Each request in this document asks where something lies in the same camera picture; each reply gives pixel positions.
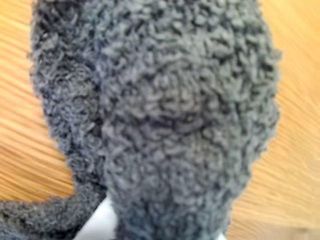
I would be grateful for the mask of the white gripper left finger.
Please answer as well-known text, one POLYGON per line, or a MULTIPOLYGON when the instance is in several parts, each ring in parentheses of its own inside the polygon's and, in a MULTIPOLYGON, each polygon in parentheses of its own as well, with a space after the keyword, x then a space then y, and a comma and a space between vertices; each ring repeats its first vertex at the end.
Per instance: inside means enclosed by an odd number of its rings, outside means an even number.
POLYGON ((118 217, 112 200, 106 197, 83 225, 74 240, 115 240, 118 217))

